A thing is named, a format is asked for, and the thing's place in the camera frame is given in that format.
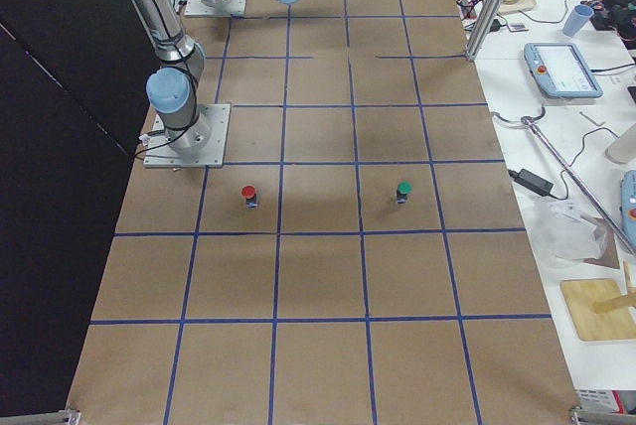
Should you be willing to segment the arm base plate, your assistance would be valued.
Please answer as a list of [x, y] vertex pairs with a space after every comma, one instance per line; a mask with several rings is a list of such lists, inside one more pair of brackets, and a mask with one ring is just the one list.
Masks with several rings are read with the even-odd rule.
[[160, 116], [154, 116], [152, 130], [158, 130], [159, 134], [149, 138], [148, 151], [142, 154], [144, 167], [223, 166], [232, 106], [229, 103], [199, 104], [198, 108], [197, 122], [176, 141], [179, 133], [171, 131], [166, 136]]
[[246, 0], [187, 0], [186, 17], [242, 17]]

